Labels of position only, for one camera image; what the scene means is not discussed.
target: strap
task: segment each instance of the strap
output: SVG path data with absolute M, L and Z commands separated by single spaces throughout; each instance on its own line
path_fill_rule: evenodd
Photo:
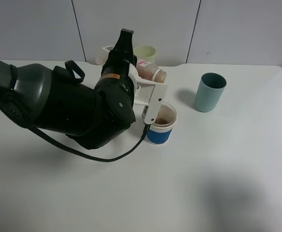
M 74 81 L 77 83 L 82 83 L 85 78 L 85 73 L 83 72 L 83 70 L 81 70 L 81 68 L 73 60 L 69 60 L 64 64 L 66 70 L 69 72 Z M 74 72 L 76 72 L 77 75 L 80 76 L 80 78 L 76 78 Z

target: cup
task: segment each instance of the cup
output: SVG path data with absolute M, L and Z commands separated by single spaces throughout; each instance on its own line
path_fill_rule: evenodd
M 155 63 L 156 49 L 148 45 L 139 45 L 134 48 L 134 54 L 144 60 Z
M 163 102 L 157 119 L 154 124 L 151 125 L 147 138 L 153 144 L 164 144 L 176 123 L 177 113 L 173 106 Z
M 194 105 L 201 112 L 213 110 L 223 93 L 227 81 L 216 73 L 206 73 L 201 77 Z

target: table surface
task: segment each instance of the table surface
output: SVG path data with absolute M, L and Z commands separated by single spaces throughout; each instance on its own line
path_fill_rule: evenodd
M 16 66 L 63 61 L 5 61 Z M 78 62 L 94 87 L 101 67 Z M 114 163 L 66 153 L 0 112 L 0 231 L 282 232 L 282 68 L 183 64 L 163 67 L 165 101 L 178 122 L 164 145 L 144 141 Z M 201 75 L 227 80 L 215 110 L 193 100 Z M 88 154 L 111 158 L 140 138 L 137 122 Z

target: white cup rim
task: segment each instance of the white cup rim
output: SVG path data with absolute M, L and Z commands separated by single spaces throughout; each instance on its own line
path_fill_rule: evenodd
M 160 129 L 167 129 L 167 128 L 169 128 L 169 127 L 171 127 L 175 124 L 175 122 L 177 120 L 177 112 L 176 112 L 176 109 L 171 104 L 164 101 L 161 106 L 163 106 L 163 105 L 168 107 L 169 109 L 171 109 L 174 112 L 174 114 L 175 114 L 174 119 L 172 120 L 172 122 L 165 124 L 165 125 L 153 123 L 152 126 L 154 126 L 156 128 L 160 128 Z

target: paper cup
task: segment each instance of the paper cup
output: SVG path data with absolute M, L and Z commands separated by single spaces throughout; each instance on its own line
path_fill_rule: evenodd
M 134 48 L 134 54 L 144 60 L 154 63 L 156 59 L 156 49 L 148 45 L 140 45 Z
M 176 123 L 177 113 L 173 106 L 163 102 L 157 119 L 154 124 L 151 125 L 147 138 L 153 144 L 164 144 Z

